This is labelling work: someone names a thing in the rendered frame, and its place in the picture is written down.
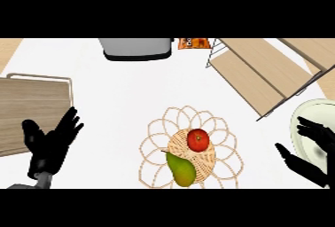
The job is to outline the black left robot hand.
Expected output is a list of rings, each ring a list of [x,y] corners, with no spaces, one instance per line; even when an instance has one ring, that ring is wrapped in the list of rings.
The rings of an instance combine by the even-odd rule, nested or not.
[[[55,175],[64,165],[70,145],[76,140],[83,123],[77,123],[80,117],[71,107],[60,121],[57,128],[45,133],[35,120],[23,122],[24,142],[33,156],[30,159],[29,177],[37,179],[43,172]]]

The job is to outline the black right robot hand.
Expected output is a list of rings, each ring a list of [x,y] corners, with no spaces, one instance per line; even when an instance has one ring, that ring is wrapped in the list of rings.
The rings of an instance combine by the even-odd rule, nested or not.
[[[328,155],[328,172],[324,172],[315,164],[293,155],[281,143],[277,143],[275,147],[282,155],[287,167],[316,185],[333,188],[335,187],[335,132],[330,127],[302,116],[297,117],[297,120],[300,121],[297,133],[316,142]]]

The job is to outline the grey appliance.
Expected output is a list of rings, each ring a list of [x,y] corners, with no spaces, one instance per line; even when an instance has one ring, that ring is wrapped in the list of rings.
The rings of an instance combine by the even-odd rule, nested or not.
[[[105,58],[111,61],[148,61],[172,56],[173,38],[99,38]]]

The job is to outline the wooden cutting board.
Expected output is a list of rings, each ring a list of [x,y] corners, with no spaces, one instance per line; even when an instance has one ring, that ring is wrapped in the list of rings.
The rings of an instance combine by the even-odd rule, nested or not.
[[[21,122],[35,120],[49,132],[73,105],[68,77],[20,73],[0,77],[0,157],[29,151]]]

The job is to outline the red tomato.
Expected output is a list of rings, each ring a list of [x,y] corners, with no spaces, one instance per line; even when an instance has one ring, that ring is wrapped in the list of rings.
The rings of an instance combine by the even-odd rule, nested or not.
[[[188,146],[197,152],[204,152],[210,145],[210,137],[203,129],[194,129],[188,134]]]

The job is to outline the wooden tiered shelf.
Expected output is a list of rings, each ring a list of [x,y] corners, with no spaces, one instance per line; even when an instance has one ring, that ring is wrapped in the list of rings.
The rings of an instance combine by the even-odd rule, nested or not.
[[[335,69],[335,38],[281,38],[315,66],[311,74],[263,38],[216,38],[207,66],[223,76],[251,108],[266,117]]]

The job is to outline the green pear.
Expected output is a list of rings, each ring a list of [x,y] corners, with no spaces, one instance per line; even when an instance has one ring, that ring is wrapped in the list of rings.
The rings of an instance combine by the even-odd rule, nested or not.
[[[167,165],[175,177],[175,181],[179,186],[189,187],[197,178],[197,170],[189,160],[181,158],[170,152],[166,152],[167,155]]]

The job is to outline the orange snack bag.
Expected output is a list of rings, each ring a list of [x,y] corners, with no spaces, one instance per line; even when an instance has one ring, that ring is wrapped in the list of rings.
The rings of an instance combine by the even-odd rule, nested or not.
[[[181,38],[179,49],[210,49],[212,44],[207,38]]]

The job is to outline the pale green plate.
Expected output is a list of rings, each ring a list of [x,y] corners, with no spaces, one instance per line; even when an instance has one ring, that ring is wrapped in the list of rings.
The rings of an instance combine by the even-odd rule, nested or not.
[[[328,153],[318,142],[299,133],[299,126],[319,136],[330,128],[335,133],[335,100],[318,98],[305,102],[296,109],[291,119],[291,139],[297,156],[328,173]]]

